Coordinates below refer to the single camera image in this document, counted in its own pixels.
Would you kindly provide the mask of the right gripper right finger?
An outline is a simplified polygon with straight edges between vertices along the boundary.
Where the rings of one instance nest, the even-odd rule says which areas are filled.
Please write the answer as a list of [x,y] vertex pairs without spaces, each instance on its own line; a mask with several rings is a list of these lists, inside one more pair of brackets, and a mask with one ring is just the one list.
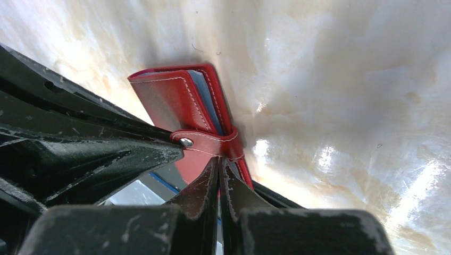
[[369,212],[276,208],[218,161],[225,254],[393,254],[386,232]]

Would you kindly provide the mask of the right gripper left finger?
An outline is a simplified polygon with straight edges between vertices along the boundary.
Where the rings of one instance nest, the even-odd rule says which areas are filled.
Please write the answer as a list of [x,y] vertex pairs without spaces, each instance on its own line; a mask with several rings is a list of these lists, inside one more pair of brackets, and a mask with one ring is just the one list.
[[219,159],[160,206],[56,206],[20,254],[215,254]]

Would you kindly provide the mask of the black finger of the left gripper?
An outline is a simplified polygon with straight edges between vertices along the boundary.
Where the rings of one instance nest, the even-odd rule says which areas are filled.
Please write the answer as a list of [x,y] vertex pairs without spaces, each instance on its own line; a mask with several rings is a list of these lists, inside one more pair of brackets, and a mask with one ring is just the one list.
[[48,208],[98,205],[182,157],[169,131],[1,46],[1,254]]

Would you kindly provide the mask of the red leather card holder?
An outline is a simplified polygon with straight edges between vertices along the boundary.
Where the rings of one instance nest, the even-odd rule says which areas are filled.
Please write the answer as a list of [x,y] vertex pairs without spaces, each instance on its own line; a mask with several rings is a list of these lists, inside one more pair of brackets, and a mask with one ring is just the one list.
[[235,163],[239,177],[253,187],[244,146],[212,64],[146,69],[128,81],[153,124],[182,143],[184,157],[175,165],[187,184],[198,178],[210,158],[222,156]]

